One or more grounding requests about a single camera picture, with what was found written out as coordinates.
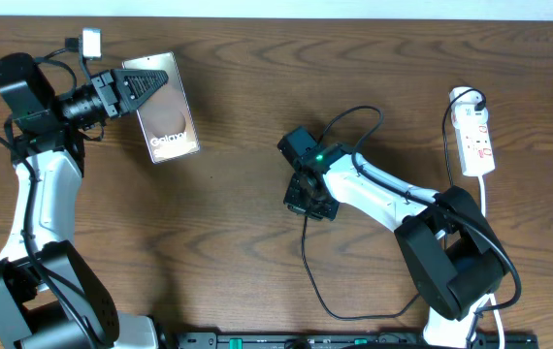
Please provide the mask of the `white power strip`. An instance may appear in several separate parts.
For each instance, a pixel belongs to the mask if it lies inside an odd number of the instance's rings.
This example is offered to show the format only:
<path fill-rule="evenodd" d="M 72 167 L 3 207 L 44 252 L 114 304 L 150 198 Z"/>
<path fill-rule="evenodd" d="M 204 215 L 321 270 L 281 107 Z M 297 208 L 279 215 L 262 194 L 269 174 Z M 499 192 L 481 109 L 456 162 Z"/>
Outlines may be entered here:
<path fill-rule="evenodd" d="M 451 110 L 462 174 L 480 177 L 494 171 L 495 160 L 488 127 L 489 112 L 475 111 L 474 105 L 458 104 Z"/>

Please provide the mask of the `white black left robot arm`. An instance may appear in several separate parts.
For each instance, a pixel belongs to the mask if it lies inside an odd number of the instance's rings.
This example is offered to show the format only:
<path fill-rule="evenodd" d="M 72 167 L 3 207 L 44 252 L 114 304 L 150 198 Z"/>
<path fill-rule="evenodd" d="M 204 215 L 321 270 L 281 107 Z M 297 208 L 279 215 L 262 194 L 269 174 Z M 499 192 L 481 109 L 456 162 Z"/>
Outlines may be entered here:
<path fill-rule="evenodd" d="M 41 59 L 0 59 L 11 109 L 0 143 L 18 179 L 0 253 L 0 341 L 6 348 L 172 348 L 149 316 L 119 312 L 74 245 L 88 130 L 136 111 L 168 81 L 162 70 L 113 69 L 56 94 Z"/>

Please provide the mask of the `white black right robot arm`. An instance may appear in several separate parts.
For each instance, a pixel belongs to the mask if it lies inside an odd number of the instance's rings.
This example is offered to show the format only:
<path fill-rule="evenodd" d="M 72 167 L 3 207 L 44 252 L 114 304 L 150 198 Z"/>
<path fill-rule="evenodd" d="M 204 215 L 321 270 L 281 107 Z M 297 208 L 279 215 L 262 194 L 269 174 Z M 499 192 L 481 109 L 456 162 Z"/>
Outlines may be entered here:
<path fill-rule="evenodd" d="M 391 231 L 418 295 L 429 305 L 426 343 L 470 348 L 476 322 L 499 309 L 491 299 L 503 278 L 519 275 L 474 198 L 410 185 L 367 162 L 356 148 L 325 146 L 299 127 L 277 144 L 294 174 L 284 197 L 307 219 L 333 220 L 353 206 Z"/>

